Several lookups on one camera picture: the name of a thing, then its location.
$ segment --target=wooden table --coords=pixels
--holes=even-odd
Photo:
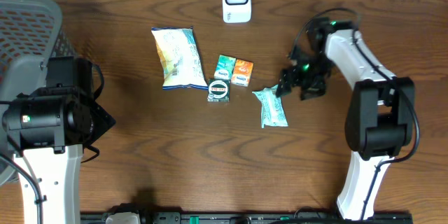
[[[378,59],[416,85],[421,146],[389,168],[375,209],[409,210],[418,224],[448,222],[447,0],[253,0],[246,24],[225,24],[221,0],[55,1],[77,51],[101,65],[99,103],[117,120],[95,143],[100,157],[81,167],[82,211],[122,202],[184,211],[331,207],[350,158],[351,91],[342,75],[335,70],[324,97],[284,97],[288,128],[261,129],[251,91],[276,84],[307,19],[344,6],[363,14],[361,31]],[[201,90],[162,91],[151,27],[191,25],[206,78],[220,54],[255,64],[249,87],[232,86],[228,104],[208,103]],[[23,222],[20,193],[18,184],[1,187],[3,223]]]

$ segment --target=small packet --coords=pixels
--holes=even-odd
[[[265,125],[273,127],[287,127],[286,116],[281,106],[281,98],[275,96],[277,86],[252,92],[261,102],[261,128]]]
[[[251,81],[253,63],[247,62],[241,59],[237,59],[235,62],[235,68],[232,75],[232,84],[242,85],[244,87],[249,86]]]
[[[164,90],[197,88],[207,90],[193,29],[152,28],[163,67]]]
[[[237,59],[224,55],[219,55],[218,65],[216,66],[215,78],[230,81]]]
[[[210,80],[209,84],[209,96],[207,101],[209,102],[228,102],[230,93],[230,82],[228,80]]]

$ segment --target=basket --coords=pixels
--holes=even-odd
[[[0,101],[45,86],[50,57],[76,56],[61,25],[62,12],[54,1],[0,0]],[[7,108],[0,106],[0,116]],[[2,127],[0,151],[12,156]],[[11,179],[14,170],[0,161],[0,185]]]

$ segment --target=wood grain surface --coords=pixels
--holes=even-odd
[[[420,149],[391,165],[375,209],[408,210],[416,224],[448,223],[448,0],[252,0],[246,24],[225,24],[221,0],[55,1],[77,51],[101,65],[99,103],[117,120],[94,144],[101,155],[81,166],[81,211],[122,202],[184,211],[331,207],[350,159],[343,129],[351,91],[342,75],[335,70],[324,97],[284,97],[287,128],[261,129],[251,92],[276,84],[306,20],[343,6],[363,14],[361,31],[377,58],[416,85]],[[249,87],[232,86],[228,104],[208,103],[201,90],[162,91],[151,27],[166,26],[194,27],[206,78],[220,54],[254,62]],[[18,184],[0,188],[0,216],[23,222]]]

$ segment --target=plastic bag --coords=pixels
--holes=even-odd
[[[208,90],[193,29],[152,28],[163,67],[164,90],[197,88]]]
[[[275,96],[277,86],[252,92],[261,102],[261,127],[287,127],[288,122],[281,106],[281,99]]]

